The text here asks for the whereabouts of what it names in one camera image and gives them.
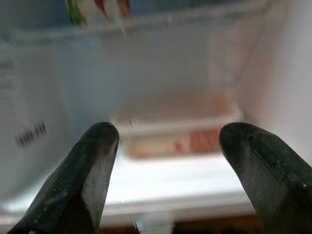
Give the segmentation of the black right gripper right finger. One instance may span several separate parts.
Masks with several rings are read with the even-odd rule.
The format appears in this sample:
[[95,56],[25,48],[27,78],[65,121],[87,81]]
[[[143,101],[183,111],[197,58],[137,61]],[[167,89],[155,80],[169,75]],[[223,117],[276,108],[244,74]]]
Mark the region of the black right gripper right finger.
[[312,232],[312,168],[288,144],[258,126],[233,122],[220,130],[219,145],[265,233]]

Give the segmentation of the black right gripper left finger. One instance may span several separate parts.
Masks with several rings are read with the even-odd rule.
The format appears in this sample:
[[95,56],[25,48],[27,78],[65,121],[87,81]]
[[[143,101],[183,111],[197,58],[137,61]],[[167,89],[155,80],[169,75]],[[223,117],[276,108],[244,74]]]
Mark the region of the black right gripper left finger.
[[10,234],[96,234],[116,159],[119,133],[92,125],[44,182]]

